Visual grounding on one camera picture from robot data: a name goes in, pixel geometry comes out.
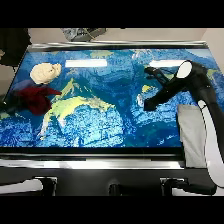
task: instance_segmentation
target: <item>floor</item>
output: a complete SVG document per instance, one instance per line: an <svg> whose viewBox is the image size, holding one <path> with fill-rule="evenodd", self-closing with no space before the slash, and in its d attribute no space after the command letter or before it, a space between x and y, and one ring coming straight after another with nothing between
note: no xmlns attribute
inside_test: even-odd
<svg viewBox="0 0 224 224"><path fill-rule="evenodd" d="M67 42L59 28L31 28L30 35L32 43ZM223 37L223 28L109 28L96 40L206 40L218 65L224 71ZM11 67L0 65L0 95L7 91L13 76Z"/></svg>

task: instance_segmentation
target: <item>table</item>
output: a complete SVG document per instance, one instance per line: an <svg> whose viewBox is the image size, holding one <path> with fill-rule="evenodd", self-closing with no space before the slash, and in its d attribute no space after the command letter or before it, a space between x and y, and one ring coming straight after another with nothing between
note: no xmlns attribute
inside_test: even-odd
<svg viewBox="0 0 224 224"><path fill-rule="evenodd" d="M106 67L68 68L66 60L105 59ZM44 116L21 111L1 114L2 153L29 154L172 154L180 153L176 123L178 104L193 104L189 92L178 93L155 112L145 112L136 97L152 97L160 90L147 80L144 68L152 60L192 60L208 68L224 109L224 77L205 42L93 42L35 44L29 47L11 84L31 80L34 65L62 65L61 75L49 86L62 92L51 97L52 109ZM166 76L173 77L175 70Z"/></svg>

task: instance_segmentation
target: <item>screen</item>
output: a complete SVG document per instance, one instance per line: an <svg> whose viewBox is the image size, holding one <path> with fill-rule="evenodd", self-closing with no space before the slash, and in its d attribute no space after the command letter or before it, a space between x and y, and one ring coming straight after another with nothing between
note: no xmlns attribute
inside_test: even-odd
<svg viewBox="0 0 224 224"><path fill-rule="evenodd" d="M89 67L88 63L72 63L89 59L101 59L102 64L98 61L94 66L94 60ZM61 74L48 84L62 94L49 97L52 109L42 116L29 110L15 115L1 113L0 146L180 147L177 105L196 105L189 92L178 93L153 112L143 110L138 96L146 99L162 88L157 80L146 79L144 68L152 60L187 59L208 69L218 103L224 109L224 77L209 49L27 52L7 97L12 90L32 83L32 68L43 62L62 66ZM169 69L163 73L171 79L175 71Z"/></svg>

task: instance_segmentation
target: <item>white stuffed object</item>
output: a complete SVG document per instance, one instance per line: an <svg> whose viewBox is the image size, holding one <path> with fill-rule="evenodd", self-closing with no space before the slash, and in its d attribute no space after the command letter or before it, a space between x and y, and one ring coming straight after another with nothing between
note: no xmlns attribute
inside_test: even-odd
<svg viewBox="0 0 224 224"><path fill-rule="evenodd" d="M35 65L30 73L30 77L36 84L48 84L61 73L61 65L42 63Z"/></svg>

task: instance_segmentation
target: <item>tabletop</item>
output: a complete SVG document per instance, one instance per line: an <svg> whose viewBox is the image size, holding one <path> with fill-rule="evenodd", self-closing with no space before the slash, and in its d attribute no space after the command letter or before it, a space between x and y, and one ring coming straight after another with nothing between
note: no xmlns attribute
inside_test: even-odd
<svg viewBox="0 0 224 224"><path fill-rule="evenodd" d="M61 148L63 153L64 148L90 148L92 152L99 147L119 151L127 147L179 148L177 105L196 103L189 92L181 92L156 111L144 111L137 96L149 98L162 88L156 80L146 79L144 68L152 60L192 60L204 65L224 109L224 77L205 43L60 46L33 45L25 53L6 99L12 90L32 82L32 68L43 62L62 66L61 74L48 85L62 94L50 97L52 109L42 116L28 110L14 116L1 113L0 146L5 150L45 147L46 152ZM67 60L89 59L103 59L106 66L66 66ZM166 68L164 73L171 79L175 69Z"/></svg>

